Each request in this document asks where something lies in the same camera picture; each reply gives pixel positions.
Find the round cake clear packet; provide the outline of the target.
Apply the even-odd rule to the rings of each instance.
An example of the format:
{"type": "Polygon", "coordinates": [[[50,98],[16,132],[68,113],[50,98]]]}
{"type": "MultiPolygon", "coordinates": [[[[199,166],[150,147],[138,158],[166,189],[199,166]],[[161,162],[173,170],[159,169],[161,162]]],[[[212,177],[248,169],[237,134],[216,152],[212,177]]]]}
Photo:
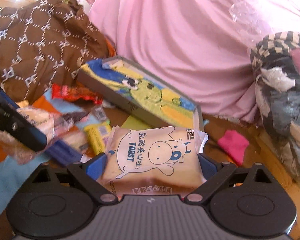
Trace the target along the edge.
{"type": "MultiPolygon", "coordinates": [[[[30,106],[18,108],[16,112],[23,117],[23,120],[46,136],[47,145],[68,132],[75,124],[72,114],[61,115],[30,106]]],[[[7,155],[13,157],[19,164],[28,163],[43,152],[43,150],[34,151],[30,149],[6,131],[0,131],[0,146],[7,155]]]]}

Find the grey tray with cartoon liner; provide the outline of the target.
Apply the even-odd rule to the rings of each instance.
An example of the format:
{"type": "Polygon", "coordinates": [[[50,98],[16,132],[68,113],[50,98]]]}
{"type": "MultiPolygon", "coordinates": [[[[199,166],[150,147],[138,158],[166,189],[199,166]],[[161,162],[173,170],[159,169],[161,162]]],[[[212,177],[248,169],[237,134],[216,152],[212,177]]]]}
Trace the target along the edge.
{"type": "Polygon", "coordinates": [[[86,62],[78,70],[77,81],[149,126],[203,129],[196,102],[124,57],[86,62]]]}

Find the toast bread packet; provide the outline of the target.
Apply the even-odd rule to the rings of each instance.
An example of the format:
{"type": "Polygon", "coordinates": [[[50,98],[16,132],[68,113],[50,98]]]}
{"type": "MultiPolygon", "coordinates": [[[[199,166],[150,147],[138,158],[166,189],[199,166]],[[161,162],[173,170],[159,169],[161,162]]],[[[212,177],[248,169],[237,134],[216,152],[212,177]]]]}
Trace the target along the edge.
{"type": "Polygon", "coordinates": [[[208,135],[167,126],[132,130],[116,126],[106,146],[98,182],[118,197],[125,194],[186,196],[206,182],[198,154],[208,135]]]}

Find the colourful cartoon blanket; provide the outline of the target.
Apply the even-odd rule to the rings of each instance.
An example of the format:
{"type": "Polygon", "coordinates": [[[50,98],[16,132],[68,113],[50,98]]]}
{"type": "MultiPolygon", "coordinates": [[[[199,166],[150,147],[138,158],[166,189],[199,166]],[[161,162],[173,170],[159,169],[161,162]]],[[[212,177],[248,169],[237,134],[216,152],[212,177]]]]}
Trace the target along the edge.
{"type": "MultiPolygon", "coordinates": [[[[205,154],[217,161],[229,160],[241,166],[248,155],[250,142],[245,124],[224,116],[203,115],[204,131],[209,135],[205,154]]],[[[29,175],[50,158],[41,154],[29,163],[19,165],[0,147],[0,239],[11,239],[12,229],[5,215],[5,208],[29,175]]]]}

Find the clear bag of clothes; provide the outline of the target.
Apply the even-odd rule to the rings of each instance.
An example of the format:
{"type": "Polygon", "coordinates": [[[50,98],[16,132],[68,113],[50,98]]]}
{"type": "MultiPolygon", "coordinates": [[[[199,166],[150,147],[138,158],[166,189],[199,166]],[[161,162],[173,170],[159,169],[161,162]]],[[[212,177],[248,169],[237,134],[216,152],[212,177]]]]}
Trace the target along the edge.
{"type": "Polygon", "coordinates": [[[247,1],[229,12],[248,49],[263,126],[281,163],[300,179],[300,14],[247,1]]]}

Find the red snack packet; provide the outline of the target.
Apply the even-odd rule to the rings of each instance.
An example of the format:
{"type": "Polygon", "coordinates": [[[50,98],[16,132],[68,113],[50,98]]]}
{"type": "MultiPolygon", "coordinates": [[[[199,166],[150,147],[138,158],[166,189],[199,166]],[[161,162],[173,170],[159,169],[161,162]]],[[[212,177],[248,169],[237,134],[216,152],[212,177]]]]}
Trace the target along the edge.
{"type": "Polygon", "coordinates": [[[67,85],[52,85],[52,96],[53,99],[63,99],[68,102],[75,102],[78,100],[91,101],[95,105],[101,105],[103,102],[103,97],[97,92],[92,90],[76,86],[69,87],[67,85]]]}

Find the blue white long packet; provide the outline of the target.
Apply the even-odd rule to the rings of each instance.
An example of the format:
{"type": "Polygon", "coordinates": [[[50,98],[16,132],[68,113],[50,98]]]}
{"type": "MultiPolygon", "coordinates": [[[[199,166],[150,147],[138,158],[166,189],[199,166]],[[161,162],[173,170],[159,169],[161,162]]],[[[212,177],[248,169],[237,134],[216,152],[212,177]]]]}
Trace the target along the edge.
{"type": "Polygon", "coordinates": [[[71,163],[81,161],[83,154],[88,149],[86,142],[77,145],[69,145],[62,139],[55,140],[44,153],[56,161],[61,166],[67,166],[71,163]]]}

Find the pink sheet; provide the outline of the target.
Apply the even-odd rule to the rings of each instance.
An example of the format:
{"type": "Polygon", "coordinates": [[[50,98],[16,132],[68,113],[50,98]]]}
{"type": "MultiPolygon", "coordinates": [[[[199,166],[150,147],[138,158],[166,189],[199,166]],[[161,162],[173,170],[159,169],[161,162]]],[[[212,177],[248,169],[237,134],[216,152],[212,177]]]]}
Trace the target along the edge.
{"type": "Polygon", "coordinates": [[[300,0],[86,0],[90,21],[117,53],[185,93],[204,113],[253,122],[257,116],[247,46],[232,20],[238,2],[279,16],[274,32],[300,31],[300,0]]]}

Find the brown PF patterned quilt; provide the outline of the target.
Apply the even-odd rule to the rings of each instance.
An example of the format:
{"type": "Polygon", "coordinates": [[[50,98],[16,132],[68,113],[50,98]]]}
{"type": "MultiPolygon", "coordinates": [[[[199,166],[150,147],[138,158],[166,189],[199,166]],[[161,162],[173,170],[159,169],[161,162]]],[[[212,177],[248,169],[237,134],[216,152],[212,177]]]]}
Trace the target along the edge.
{"type": "Polygon", "coordinates": [[[74,85],[85,62],[115,54],[77,0],[0,9],[0,88],[34,103],[54,83],[74,85]]]}

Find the yellow snack bar packet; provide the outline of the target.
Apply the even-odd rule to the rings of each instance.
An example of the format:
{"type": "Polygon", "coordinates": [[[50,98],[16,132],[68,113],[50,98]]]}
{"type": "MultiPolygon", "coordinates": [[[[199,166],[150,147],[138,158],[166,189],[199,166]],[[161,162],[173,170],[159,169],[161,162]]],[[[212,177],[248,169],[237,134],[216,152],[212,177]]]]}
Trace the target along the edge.
{"type": "Polygon", "coordinates": [[[95,155],[106,150],[108,138],[111,133],[111,126],[109,124],[91,124],[85,126],[83,131],[95,155]]]}

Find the dark dried snack clear wrapper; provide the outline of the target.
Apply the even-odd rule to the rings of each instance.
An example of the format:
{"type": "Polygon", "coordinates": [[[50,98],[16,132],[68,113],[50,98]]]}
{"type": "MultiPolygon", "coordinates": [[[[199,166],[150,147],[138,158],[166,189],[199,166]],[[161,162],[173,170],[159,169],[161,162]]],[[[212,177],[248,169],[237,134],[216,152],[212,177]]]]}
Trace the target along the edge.
{"type": "Polygon", "coordinates": [[[62,116],[66,119],[74,121],[74,125],[83,129],[88,125],[109,125],[110,120],[106,116],[102,107],[88,107],[83,108],[76,105],[68,104],[66,108],[61,111],[62,116]]]}

